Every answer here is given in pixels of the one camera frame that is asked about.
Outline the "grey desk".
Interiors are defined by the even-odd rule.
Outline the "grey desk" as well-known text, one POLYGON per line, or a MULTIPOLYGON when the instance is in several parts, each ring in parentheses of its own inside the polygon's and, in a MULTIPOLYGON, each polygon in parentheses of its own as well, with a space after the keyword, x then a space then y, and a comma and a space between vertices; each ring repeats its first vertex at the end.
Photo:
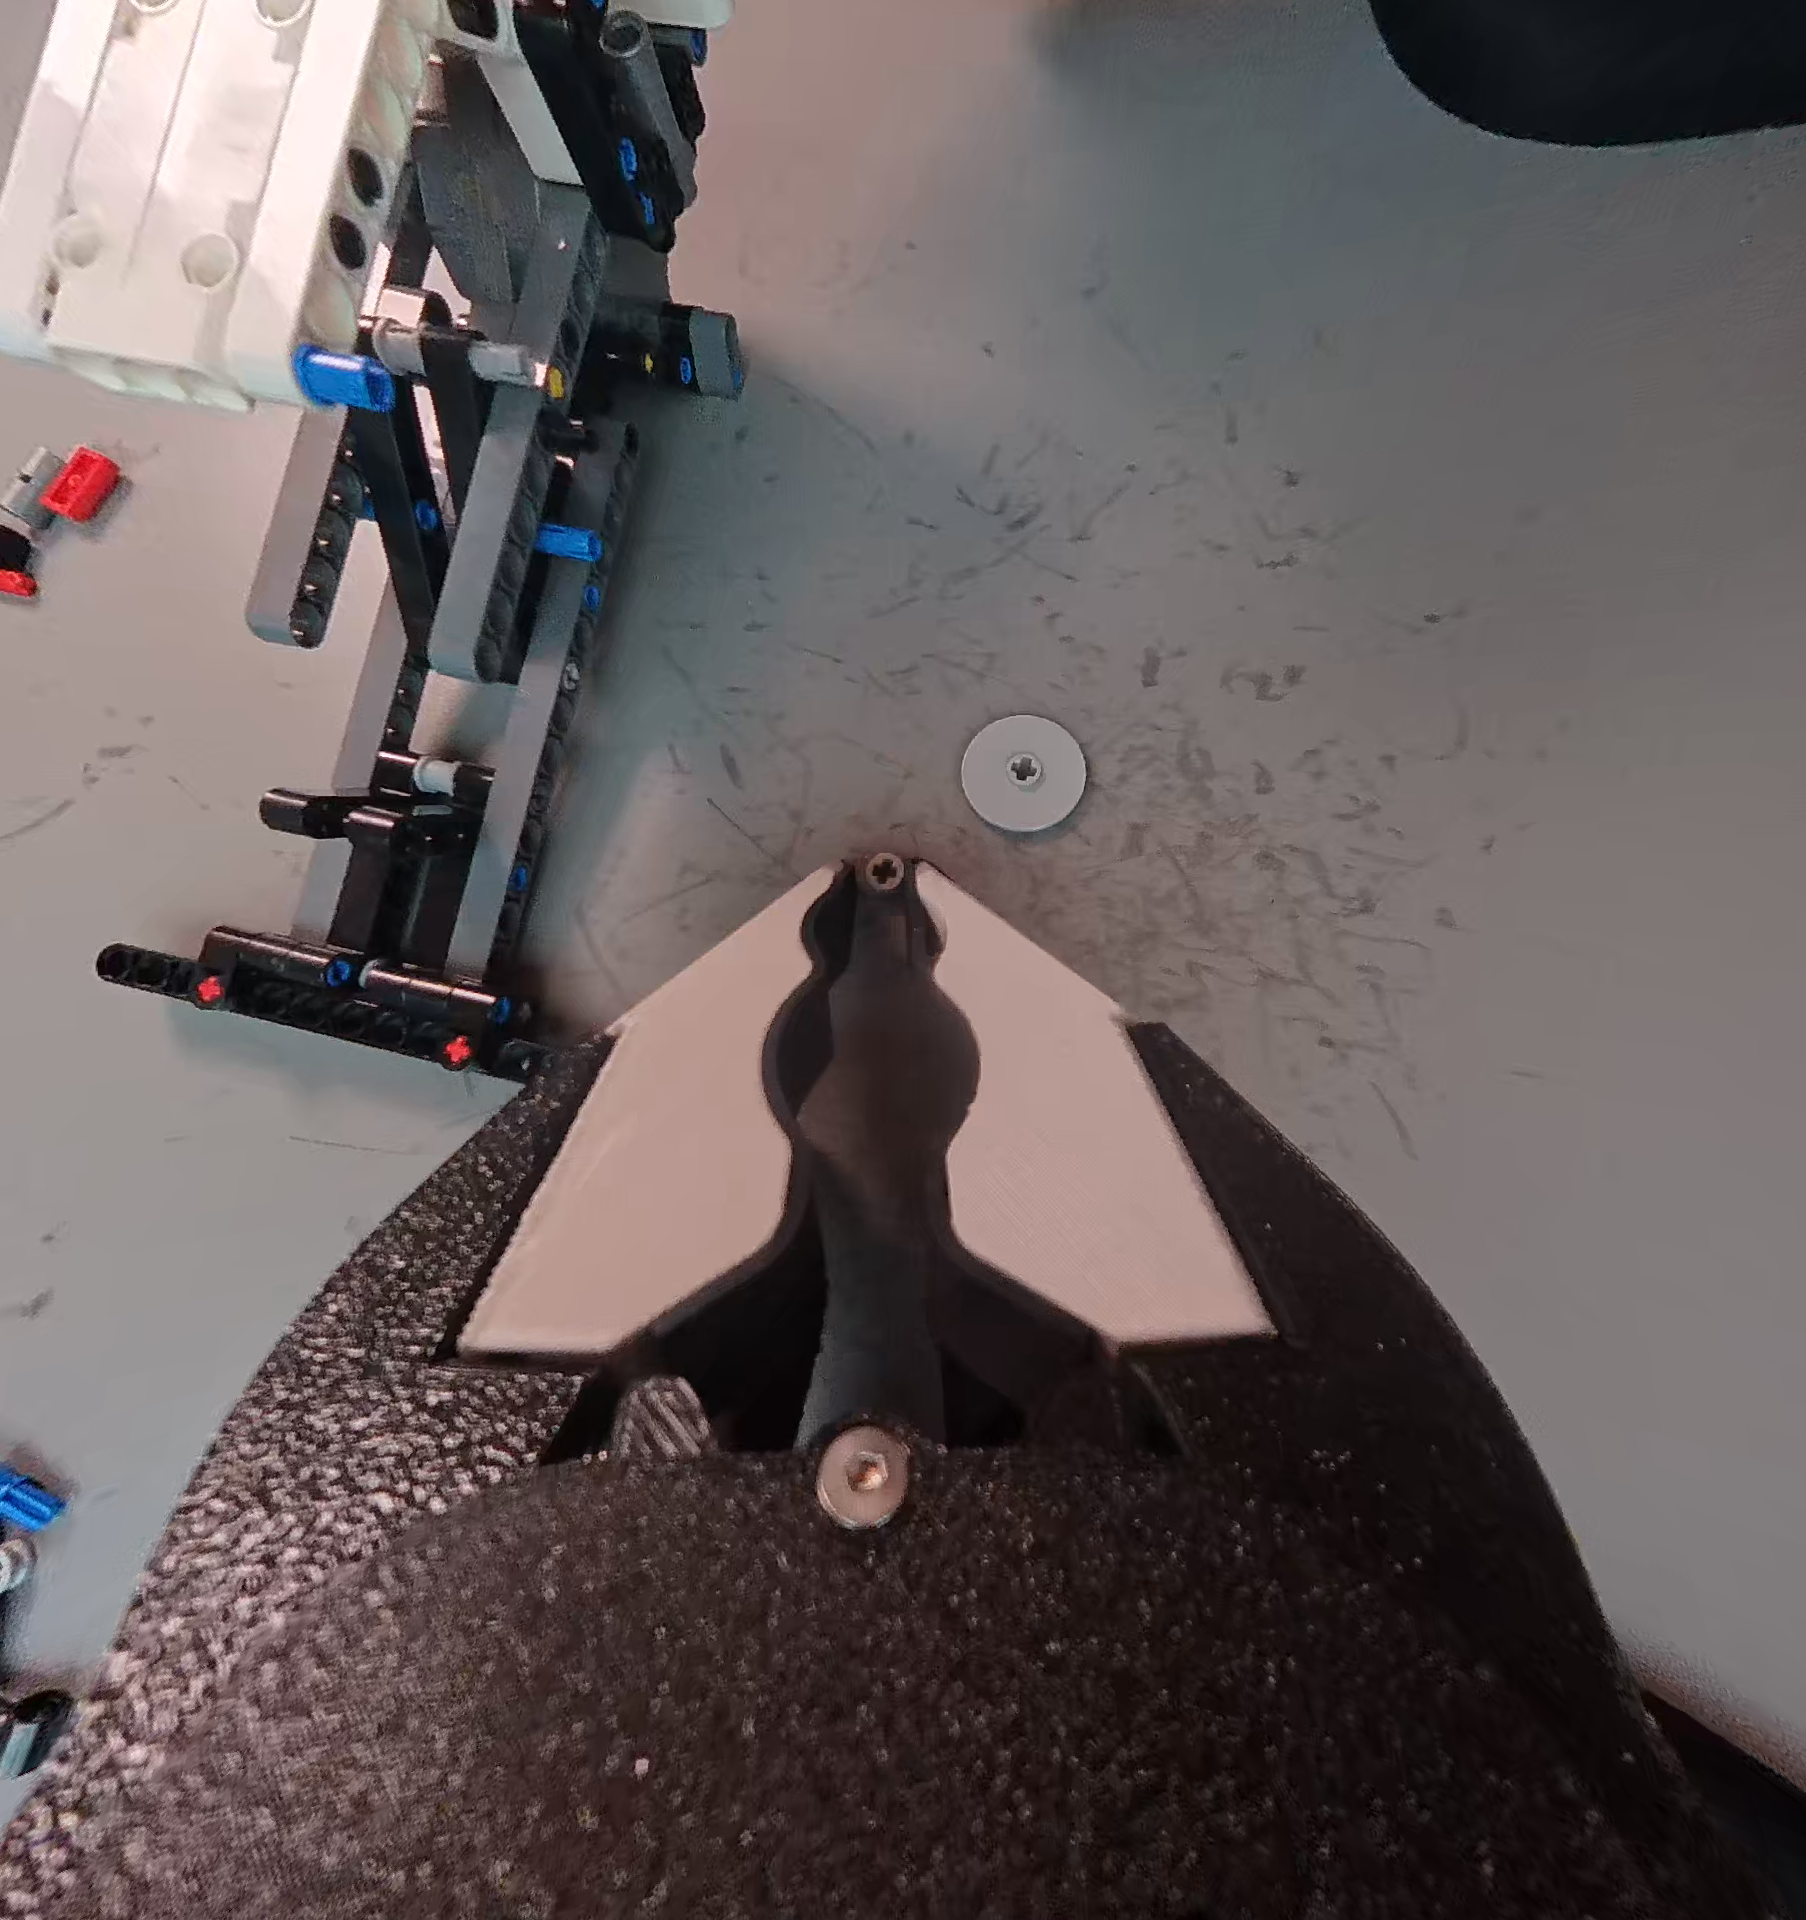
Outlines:
MULTIPOLYGON (((1442 1296, 1610 1620, 1806 1780, 1806 132, 1563 153, 1362 5, 739 5, 527 960, 616 1017, 873 836, 1171 1024, 1442 1296), (963 748, 1089 787, 989 828, 963 748)), ((380 595, 243 599, 293 418, 0 356, 115 512, 0 605, 0 1455, 19 1667, 99 1660, 180 1484, 505 1096, 95 953, 291 924, 380 595)))

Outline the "white black toy truck chassis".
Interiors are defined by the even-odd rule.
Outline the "white black toy truck chassis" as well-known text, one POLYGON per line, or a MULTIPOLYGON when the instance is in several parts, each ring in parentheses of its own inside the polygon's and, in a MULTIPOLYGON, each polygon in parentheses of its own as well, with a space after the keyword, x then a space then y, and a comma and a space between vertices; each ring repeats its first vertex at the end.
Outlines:
POLYGON ((58 5, 0 193, 0 351, 118 395, 298 412, 245 624, 314 650, 359 530, 386 589, 291 932, 99 980, 524 1085, 515 987, 637 480, 623 390, 733 400, 669 296, 731 5, 58 5))

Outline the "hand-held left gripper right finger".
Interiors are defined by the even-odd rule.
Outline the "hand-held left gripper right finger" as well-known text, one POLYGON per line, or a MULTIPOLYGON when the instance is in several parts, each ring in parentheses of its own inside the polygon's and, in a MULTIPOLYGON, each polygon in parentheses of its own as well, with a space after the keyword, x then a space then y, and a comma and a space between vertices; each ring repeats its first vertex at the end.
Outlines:
POLYGON ((1119 1426, 1145 1359, 1278 1333, 1121 1007, 926 862, 902 1126, 944 1440, 1119 1426))

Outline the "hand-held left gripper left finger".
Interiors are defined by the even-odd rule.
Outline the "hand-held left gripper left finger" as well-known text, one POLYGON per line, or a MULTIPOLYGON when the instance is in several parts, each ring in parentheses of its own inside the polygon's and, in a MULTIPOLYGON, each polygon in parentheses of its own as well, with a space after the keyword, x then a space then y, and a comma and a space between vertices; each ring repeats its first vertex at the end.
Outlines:
POLYGON ((590 1380, 607 1435, 640 1380, 684 1380, 729 1449, 792 1449, 826 1272, 798 1116, 860 885, 824 867, 637 1003, 457 1331, 457 1359, 590 1380))

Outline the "person's right forearm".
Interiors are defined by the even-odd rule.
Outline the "person's right forearm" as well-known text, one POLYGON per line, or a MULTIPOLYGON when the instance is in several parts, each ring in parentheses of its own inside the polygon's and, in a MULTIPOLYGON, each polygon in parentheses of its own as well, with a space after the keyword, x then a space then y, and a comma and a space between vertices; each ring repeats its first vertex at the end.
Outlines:
POLYGON ((1806 125, 1806 3, 1372 3, 1400 73, 1496 136, 1649 146, 1806 125))

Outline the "grey round toy disc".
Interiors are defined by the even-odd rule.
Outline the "grey round toy disc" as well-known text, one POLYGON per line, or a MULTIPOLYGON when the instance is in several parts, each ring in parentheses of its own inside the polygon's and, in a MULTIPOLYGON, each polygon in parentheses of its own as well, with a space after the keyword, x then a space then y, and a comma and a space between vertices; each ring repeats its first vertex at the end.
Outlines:
POLYGON ((1028 836, 1061 828, 1082 806, 1089 766, 1075 736, 1038 714, 986 722, 963 748, 963 801, 992 831, 1028 836))

